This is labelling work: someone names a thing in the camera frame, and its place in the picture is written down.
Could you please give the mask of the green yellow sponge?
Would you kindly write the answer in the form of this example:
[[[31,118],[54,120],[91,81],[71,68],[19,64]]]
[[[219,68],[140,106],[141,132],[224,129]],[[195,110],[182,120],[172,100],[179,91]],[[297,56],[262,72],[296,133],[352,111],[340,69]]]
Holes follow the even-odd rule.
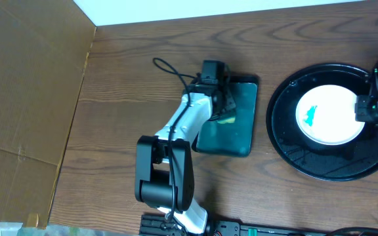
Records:
[[[218,124],[232,124],[236,121],[235,116],[226,116],[226,117],[220,117],[217,119]]]

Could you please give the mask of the white plate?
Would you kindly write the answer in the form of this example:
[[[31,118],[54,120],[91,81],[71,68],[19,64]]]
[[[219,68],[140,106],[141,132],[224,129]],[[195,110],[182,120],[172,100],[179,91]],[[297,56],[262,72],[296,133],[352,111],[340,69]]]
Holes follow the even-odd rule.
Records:
[[[356,120],[357,95],[339,85],[322,85],[298,101],[295,118],[301,132],[314,142],[338,146],[355,139],[365,123]]]

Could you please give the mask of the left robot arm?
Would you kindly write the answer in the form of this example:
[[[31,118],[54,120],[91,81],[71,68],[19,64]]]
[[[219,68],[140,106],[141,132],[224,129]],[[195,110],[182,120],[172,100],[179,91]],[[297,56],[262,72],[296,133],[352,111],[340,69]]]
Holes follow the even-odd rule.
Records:
[[[208,213],[194,199],[191,148],[202,126],[235,107],[228,88],[231,75],[200,77],[185,85],[181,103],[167,124],[136,145],[135,197],[165,213],[191,234],[203,234]]]

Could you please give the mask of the black rectangular water tray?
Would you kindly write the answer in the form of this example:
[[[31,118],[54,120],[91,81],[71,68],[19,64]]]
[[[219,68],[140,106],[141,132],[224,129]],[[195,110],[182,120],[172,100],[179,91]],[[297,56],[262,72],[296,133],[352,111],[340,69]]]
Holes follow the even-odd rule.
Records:
[[[236,103],[236,121],[232,124],[207,121],[192,149],[198,153],[247,157],[253,139],[258,89],[257,75],[239,73],[232,76],[230,91]]]

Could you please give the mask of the black round tray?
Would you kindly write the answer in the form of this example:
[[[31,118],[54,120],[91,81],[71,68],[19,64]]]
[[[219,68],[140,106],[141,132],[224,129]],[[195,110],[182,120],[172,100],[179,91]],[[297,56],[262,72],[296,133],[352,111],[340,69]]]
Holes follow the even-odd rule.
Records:
[[[283,81],[266,112],[268,136],[277,153],[293,168],[329,181],[357,180],[378,170],[378,127],[365,125],[353,140],[330,146],[307,137],[295,118],[303,95],[321,85],[339,85],[357,95],[369,93],[369,72],[344,63],[315,64]]]

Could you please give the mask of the cardboard sheet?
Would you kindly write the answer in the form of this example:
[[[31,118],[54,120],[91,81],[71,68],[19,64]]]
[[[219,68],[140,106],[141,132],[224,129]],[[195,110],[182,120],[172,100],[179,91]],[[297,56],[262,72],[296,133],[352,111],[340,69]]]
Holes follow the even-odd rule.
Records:
[[[0,0],[0,222],[49,222],[95,30],[73,1]]]

